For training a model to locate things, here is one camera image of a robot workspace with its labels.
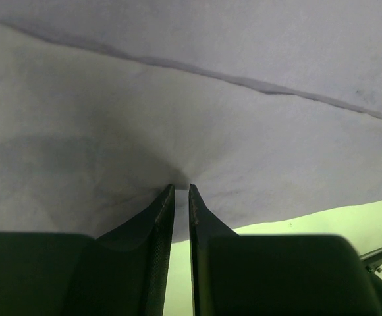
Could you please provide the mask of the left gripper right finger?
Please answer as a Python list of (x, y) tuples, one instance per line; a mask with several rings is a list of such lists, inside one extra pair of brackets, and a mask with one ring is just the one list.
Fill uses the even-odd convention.
[(239, 235), (195, 185), (188, 199), (195, 315), (382, 315), (342, 236)]

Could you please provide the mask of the lavender t shirt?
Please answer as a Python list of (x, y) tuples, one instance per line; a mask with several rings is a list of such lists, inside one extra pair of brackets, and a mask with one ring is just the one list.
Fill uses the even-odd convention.
[(382, 200), (382, 1), (0, 1), (0, 231), (168, 184), (233, 227)]

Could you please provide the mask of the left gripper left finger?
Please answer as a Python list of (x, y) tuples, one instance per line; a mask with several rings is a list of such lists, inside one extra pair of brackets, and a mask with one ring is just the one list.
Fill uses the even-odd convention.
[(161, 315), (175, 188), (112, 231), (0, 232), (0, 315)]

